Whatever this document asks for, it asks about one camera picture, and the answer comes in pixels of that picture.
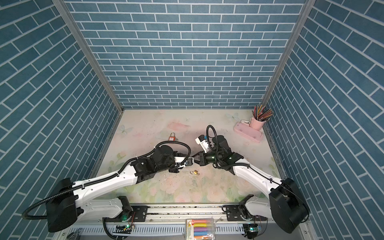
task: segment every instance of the wire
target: wire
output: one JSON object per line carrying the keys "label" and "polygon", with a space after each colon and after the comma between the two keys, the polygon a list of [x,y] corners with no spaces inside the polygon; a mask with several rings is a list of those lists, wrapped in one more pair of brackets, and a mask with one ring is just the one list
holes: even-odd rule
{"label": "wire", "polygon": [[307,218],[304,221],[300,222],[300,223],[304,223],[304,222],[308,221],[308,219],[310,218],[309,210],[307,209],[307,207],[304,204],[303,204],[303,206],[305,207],[305,210],[307,210]]}
{"label": "wire", "polygon": [[115,235],[112,235],[109,231],[108,231],[108,228],[107,228],[107,225],[105,224],[105,217],[103,217],[103,228],[104,228],[104,231],[105,231],[105,234],[110,237],[111,239],[115,239],[115,240],[122,240],[122,239],[126,239],[128,236],[124,237],[124,236],[115,236]]}
{"label": "wire", "polygon": [[207,126],[207,129],[206,129],[206,131],[205,131],[205,134],[207,135],[208,146],[212,149],[211,142],[209,141],[209,134],[208,134],[208,130],[209,130],[209,129],[212,129],[212,131],[214,132],[215,140],[216,140],[216,144],[217,144],[217,148],[219,148],[220,145],[218,144],[217,133],[216,133],[215,128],[214,128],[212,125],[208,125],[208,126]]}
{"label": "wire", "polygon": [[133,219],[135,218],[135,214],[136,214],[136,212],[133,212],[132,222],[131,222],[131,227],[132,227],[132,225],[133,225]]}
{"label": "wire", "polygon": [[258,215],[258,217],[259,217],[259,221],[260,221],[260,227],[263,229],[263,227],[262,227],[262,218],[261,218],[260,215]]}
{"label": "wire", "polygon": [[265,233],[267,227],[268,227],[268,218],[266,219],[266,225],[265,225],[264,231],[262,233],[258,234],[257,237],[263,235]]}
{"label": "wire", "polygon": [[231,211],[229,211],[229,210],[225,210],[225,211],[224,211],[224,206],[221,207],[221,210],[223,210],[223,212],[225,212],[225,213],[231,212]]}

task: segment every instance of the box of markers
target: box of markers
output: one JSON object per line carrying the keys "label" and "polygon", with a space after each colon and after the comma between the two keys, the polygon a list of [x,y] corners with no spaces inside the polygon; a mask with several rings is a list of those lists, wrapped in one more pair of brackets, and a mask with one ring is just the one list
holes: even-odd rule
{"label": "box of markers", "polygon": [[214,219],[187,219],[185,231],[185,240],[213,240],[215,239]]}

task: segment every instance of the metal frame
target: metal frame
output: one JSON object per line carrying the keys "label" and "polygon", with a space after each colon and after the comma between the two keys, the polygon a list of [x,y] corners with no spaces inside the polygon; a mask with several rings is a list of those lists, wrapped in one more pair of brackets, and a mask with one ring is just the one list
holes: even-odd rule
{"label": "metal frame", "polygon": [[286,179],[288,175],[284,169],[283,163],[281,162],[281,158],[280,158],[279,152],[277,151],[275,142],[273,141],[271,131],[269,130],[269,127],[266,124],[263,126],[263,130],[264,130],[265,138],[269,144],[269,147],[271,148],[272,156],[275,159],[276,167],[277,167],[277,170],[279,171],[280,178]]}
{"label": "metal frame", "polygon": [[[135,222],[135,229],[129,236],[169,236],[182,235],[185,227],[185,220],[190,218],[209,218],[215,222],[216,234],[239,234],[243,233],[242,224],[253,223],[253,221],[228,222],[225,213],[221,210],[222,205],[237,205],[237,203],[205,203],[205,204],[135,204],[148,206],[145,222]],[[268,220],[269,224],[275,223],[273,219]],[[113,232],[117,225],[123,223],[107,222],[109,232]],[[80,221],[69,228],[57,232],[54,240],[65,240],[66,236],[78,228],[83,228],[82,235],[95,236],[105,235],[101,219],[93,221]],[[310,223],[300,224],[300,232],[304,240],[317,240]]]}
{"label": "metal frame", "polygon": [[97,172],[99,171],[99,168],[101,166],[101,163],[103,162],[103,159],[105,157],[105,154],[107,153],[109,145],[111,144],[113,136],[115,135],[115,132],[116,132],[118,126],[119,126],[119,123],[120,123],[120,120],[122,118],[123,113],[124,113],[124,110],[123,110],[123,112],[119,113],[118,117],[116,118],[116,121],[113,124],[113,127],[112,127],[111,131],[109,132],[108,137],[107,137],[107,139],[105,141],[103,149],[101,150],[100,155],[99,155],[95,165],[92,168],[92,171],[91,171],[91,174],[89,175],[89,178],[96,177]]}
{"label": "metal frame", "polygon": [[262,99],[263,105],[266,105],[268,103],[268,100],[271,97],[272,91],[275,88],[277,81],[279,80],[279,77],[285,67],[285,64],[287,63],[288,57],[291,54],[297,39],[299,38],[300,32],[303,29],[304,23],[307,20],[315,1],[316,0],[307,0],[305,2],[303,9],[300,12],[299,18],[297,19],[297,22],[295,24],[295,27],[293,28],[291,36],[287,42],[287,45],[284,48],[284,52],[281,55],[279,64],[277,65],[275,72],[272,75],[271,81],[267,89],[265,90],[265,94]]}
{"label": "metal frame", "polygon": [[80,46],[81,50],[83,51],[85,57],[88,59],[90,65],[92,66],[93,70],[99,77],[99,80],[101,84],[104,86],[105,90],[107,91],[108,95],[112,99],[113,104],[116,106],[119,113],[123,112],[123,107],[121,103],[119,102],[118,98],[116,97],[115,93],[113,92],[113,89],[111,88],[106,76],[104,75],[103,70],[101,69],[99,63],[97,62],[96,58],[94,57],[88,43],[85,41],[78,25],[76,24],[72,14],[70,13],[67,5],[65,4],[64,0],[52,0],[53,4],[59,11],[61,17],[63,18],[65,24],[71,31],[73,37],[75,38],[76,42]]}

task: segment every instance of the red padlock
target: red padlock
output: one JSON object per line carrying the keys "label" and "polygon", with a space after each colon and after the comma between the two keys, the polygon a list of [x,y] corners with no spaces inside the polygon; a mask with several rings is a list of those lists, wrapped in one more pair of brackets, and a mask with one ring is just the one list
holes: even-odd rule
{"label": "red padlock", "polygon": [[170,136],[169,136],[169,141],[175,141],[176,140],[176,137],[175,137],[175,133],[174,132],[171,132]]}

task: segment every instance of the floral table surface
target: floral table surface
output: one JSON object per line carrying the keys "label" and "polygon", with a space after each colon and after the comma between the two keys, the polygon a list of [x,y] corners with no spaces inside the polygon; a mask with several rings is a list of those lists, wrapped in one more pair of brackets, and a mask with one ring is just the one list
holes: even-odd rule
{"label": "floral table surface", "polygon": [[[205,135],[206,126],[215,127],[224,135],[233,152],[244,156],[263,171],[279,177],[270,147],[264,138],[254,143],[233,131],[241,119],[249,120],[250,110],[126,110],[121,118],[98,174],[103,175],[121,168],[128,159],[149,152],[153,146],[168,140],[172,132],[178,141],[188,144],[192,154],[201,151],[195,139]],[[186,153],[183,146],[170,144],[175,150]],[[199,175],[191,173],[197,170]],[[179,173],[163,171],[154,178],[133,186],[112,191],[99,198],[121,195],[131,203],[180,203],[180,202],[238,202],[248,194],[265,197],[259,189],[246,180],[225,170],[200,167],[194,164]]]}

